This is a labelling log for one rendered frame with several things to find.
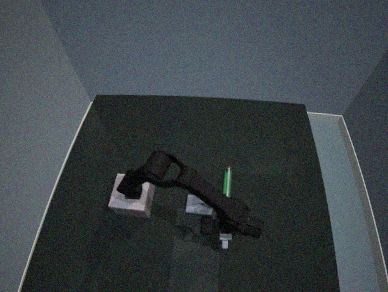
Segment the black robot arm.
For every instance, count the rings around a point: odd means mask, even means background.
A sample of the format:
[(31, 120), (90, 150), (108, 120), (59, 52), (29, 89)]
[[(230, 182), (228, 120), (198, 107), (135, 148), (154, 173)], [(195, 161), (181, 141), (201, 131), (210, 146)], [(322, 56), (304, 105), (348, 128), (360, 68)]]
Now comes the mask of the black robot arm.
[[(177, 179), (162, 180), (172, 162), (181, 169)], [(251, 209), (243, 200), (225, 196), (218, 188), (197, 174), (195, 168), (183, 164), (174, 154), (161, 150), (153, 151), (144, 166), (126, 172), (116, 190), (124, 194), (125, 199), (140, 199), (142, 184), (145, 182), (162, 188), (178, 187), (189, 190), (214, 208), (215, 218), (221, 219), (223, 228), (239, 231), (257, 239), (260, 238), (265, 221), (249, 217)]]

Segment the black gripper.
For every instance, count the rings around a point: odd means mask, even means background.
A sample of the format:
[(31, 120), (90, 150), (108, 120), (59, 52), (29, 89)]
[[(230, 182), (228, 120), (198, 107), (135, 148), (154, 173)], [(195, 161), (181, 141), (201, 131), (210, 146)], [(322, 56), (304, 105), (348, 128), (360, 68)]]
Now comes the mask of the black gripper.
[(212, 217), (205, 217), (203, 216), (201, 218), (201, 230), (200, 233), (202, 235), (219, 235), (219, 231), (221, 231), (221, 234), (233, 234), (235, 236), (249, 236), (245, 235), (243, 233), (240, 233), (239, 231), (236, 232), (235, 230), (227, 230), (226, 228), (223, 228), (221, 224), (221, 220), (212, 219)]

